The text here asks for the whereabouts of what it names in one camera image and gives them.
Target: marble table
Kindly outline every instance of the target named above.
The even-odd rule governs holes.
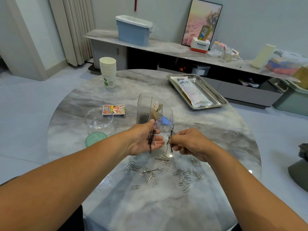
[[[125,118],[114,119],[114,133],[136,123],[137,101],[142,92],[152,93],[171,106],[175,131],[198,128],[204,135],[235,156],[257,179],[261,178],[261,159],[256,141],[244,120],[231,106],[191,110],[167,79],[167,73],[155,70],[123,70],[117,72],[116,87],[106,89],[98,76],[71,91],[54,112],[48,128],[48,157],[54,160],[85,148],[87,131],[84,116],[89,109],[104,104],[123,104]],[[156,187],[144,185],[138,172],[122,173],[125,158],[98,185],[83,203],[84,215],[109,231],[124,230],[222,230],[236,224],[231,206],[210,166],[201,162],[193,166],[186,155],[174,152],[170,166],[155,160],[162,149],[146,153],[136,164],[149,169],[164,168],[157,174]],[[186,194],[178,186],[179,179],[171,168],[203,173],[202,182],[190,184]],[[132,186],[140,189],[131,190]]]
[[[104,41],[116,45],[122,45],[127,46],[131,48],[146,50],[150,52],[155,52],[159,54],[165,54],[169,56],[174,56],[178,58],[184,58],[189,59],[196,62],[202,62],[207,63],[215,66],[222,66],[230,69],[236,69],[241,70],[245,72],[265,75],[269,77],[276,77],[276,78],[282,78],[285,80],[291,80],[291,81],[299,81],[297,78],[281,74],[281,73],[274,73],[268,69],[255,69],[250,66],[251,60],[244,60],[244,61],[231,61],[231,62],[223,62],[218,58],[213,58],[207,54],[199,53],[190,50],[190,47],[180,45],[173,42],[166,42],[158,39],[150,39],[148,46],[138,46],[133,45],[124,41],[120,41],[118,39],[118,31],[115,30],[100,30],[95,29],[87,34],[84,35],[86,38],[98,40],[98,41]]]

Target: red hanging strip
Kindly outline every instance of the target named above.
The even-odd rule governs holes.
[[[137,0],[135,0],[135,12],[137,11]]]

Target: white cylindrical bottle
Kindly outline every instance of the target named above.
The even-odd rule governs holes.
[[[276,46],[267,44],[264,49],[258,54],[250,65],[253,68],[260,69],[266,63],[266,60],[274,53]]]
[[[115,79],[116,74],[113,74],[113,75],[103,74],[102,76],[104,77],[105,88],[111,89],[111,88],[115,87],[115,85],[116,85],[116,79]]]

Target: transparent desk organizer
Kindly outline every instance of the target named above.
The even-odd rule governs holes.
[[[169,105],[157,96],[149,93],[141,93],[138,99],[137,124],[147,123],[154,119],[154,127],[161,132],[169,132],[173,124],[173,111]]]

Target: picture frame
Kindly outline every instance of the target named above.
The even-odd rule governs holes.
[[[181,45],[190,46],[193,37],[199,37],[203,26],[210,26],[207,39],[211,42],[221,13],[222,4],[192,0]]]

